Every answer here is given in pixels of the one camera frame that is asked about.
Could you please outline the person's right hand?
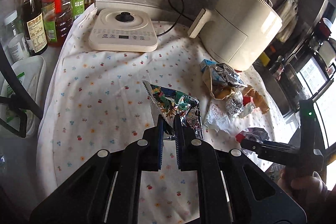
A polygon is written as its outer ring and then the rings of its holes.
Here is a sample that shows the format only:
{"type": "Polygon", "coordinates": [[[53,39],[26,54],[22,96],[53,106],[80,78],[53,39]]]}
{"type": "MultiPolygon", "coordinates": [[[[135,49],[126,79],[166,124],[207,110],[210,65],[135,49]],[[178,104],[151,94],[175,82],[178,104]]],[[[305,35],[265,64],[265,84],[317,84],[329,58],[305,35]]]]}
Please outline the person's right hand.
{"type": "Polygon", "coordinates": [[[302,207],[319,203],[327,195],[327,187],[317,172],[290,180],[288,170],[283,169],[277,184],[302,207]]]}

